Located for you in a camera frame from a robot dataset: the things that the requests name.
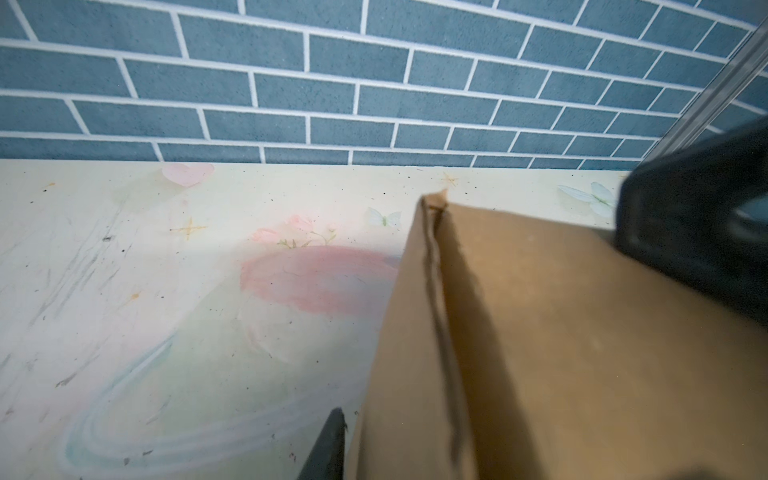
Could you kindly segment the brown cardboard paper box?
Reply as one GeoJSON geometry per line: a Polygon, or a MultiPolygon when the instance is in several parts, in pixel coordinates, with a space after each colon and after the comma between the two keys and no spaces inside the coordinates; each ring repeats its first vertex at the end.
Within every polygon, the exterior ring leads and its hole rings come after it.
{"type": "Polygon", "coordinates": [[[350,479],[763,479],[767,331],[590,228],[422,197],[350,479]]]}

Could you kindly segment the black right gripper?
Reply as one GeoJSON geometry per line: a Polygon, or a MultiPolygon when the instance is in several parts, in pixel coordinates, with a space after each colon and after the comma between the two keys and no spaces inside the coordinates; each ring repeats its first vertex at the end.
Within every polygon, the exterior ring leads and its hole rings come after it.
{"type": "Polygon", "coordinates": [[[637,167],[621,186],[614,244],[766,323],[766,119],[637,167]]]}

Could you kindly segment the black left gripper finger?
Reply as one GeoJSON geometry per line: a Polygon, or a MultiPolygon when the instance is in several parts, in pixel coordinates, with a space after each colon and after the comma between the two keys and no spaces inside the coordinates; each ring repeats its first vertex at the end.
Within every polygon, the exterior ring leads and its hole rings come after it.
{"type": "Polygon", "coordinates": [[[343,480],[347,424],[341,408],[328,415],[298,480],[343,480]]]}

